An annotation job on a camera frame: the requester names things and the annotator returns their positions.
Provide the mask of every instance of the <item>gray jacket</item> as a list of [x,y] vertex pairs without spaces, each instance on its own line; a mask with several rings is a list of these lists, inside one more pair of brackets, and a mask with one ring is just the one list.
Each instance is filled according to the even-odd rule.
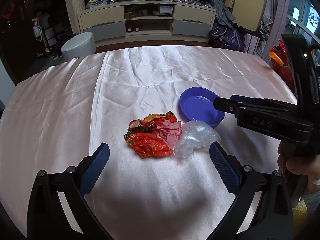
[[216,9],[215,22],[226,25],[231,28],[231,22],[236,18],[230,13],[228,7],[223,3],[222,0],[210,0],[210,5],[213,9]]

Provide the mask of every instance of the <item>floor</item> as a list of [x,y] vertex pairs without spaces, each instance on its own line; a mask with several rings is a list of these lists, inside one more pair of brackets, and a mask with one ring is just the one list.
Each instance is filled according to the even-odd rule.
[[100,47],[97,47],[97,53],[112,51],[116,49],[126,49],[126,48],[143,47],[143,46],[160,46],[160,45],[185,45],[185,46],[212,47],[208,43],[198,42],[198,41],[134,41],[134,42],[125,42],[125,43],[100,46]]
[[56,60],[53,60],[52,56],[48,58],[37,58],[32,64],[32,66],[29,68],[24,79],[32,77],[34,74],[38,74],[41,71],[44,71],[51,66],[60,65],[61,63],[64,63],[64,62],[66,62],[66,60],[64,60],[63,57],[57,58]]

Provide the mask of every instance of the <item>shelf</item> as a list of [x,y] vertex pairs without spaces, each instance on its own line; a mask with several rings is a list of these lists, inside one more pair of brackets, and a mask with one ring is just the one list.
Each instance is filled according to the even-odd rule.
[[147,31],[138,31],[126,33],[125,36],[135,36],[135,35],[146,35],[146,34],[172,34],[169,30],[147,30]]
[[166,20],[173,20],[173,17],[167,17],[167,16],[138,16],[132,19],[125,19],[125,21],[132,21],[132,20],[152,20],[152,19],[166,19]]

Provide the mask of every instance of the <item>window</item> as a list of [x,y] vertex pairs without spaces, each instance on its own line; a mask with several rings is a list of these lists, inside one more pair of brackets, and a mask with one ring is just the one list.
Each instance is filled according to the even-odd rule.
[[310,0],[290,0],[285,33],[301,34],[309,44],[320,44],[319,18]]

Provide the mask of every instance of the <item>purple plastic plate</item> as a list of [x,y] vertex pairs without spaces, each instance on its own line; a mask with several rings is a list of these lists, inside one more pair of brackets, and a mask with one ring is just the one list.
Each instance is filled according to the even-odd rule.
[[190,121],[203,121],[214,128],[225,116],[225,112],[218,111],[213,106],[213,100],[218,97],[206,88],[188,88],[180,96],[180,109]]

